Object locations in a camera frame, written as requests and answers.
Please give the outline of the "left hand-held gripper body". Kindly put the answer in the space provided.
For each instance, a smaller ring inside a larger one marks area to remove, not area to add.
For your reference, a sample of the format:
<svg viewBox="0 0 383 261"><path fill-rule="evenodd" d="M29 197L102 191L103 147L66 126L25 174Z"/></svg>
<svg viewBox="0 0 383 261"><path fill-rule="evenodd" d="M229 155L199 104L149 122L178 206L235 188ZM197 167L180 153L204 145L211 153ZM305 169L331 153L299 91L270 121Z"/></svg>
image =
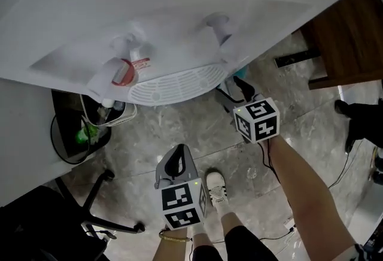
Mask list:
<svg viewBox="0 0 383 261"><path fill-rule="evenodd" d="M154 204L170 230L204 221L207 194L187 145L176 145L157 164Z"/></svg>

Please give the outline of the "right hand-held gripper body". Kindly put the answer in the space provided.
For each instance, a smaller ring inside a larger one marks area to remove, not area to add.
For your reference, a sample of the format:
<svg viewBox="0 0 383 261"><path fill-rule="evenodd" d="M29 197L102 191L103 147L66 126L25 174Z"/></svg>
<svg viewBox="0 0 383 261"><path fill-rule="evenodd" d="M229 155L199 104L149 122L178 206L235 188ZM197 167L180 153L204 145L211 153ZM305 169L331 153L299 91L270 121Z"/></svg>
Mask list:
<svg viewBox="0 0 383 261"><path fill-rule="evenodd" d="M250 103L236 101L232 113L236 130L252 144L279 134L280 113L270 97Z"/></svg>

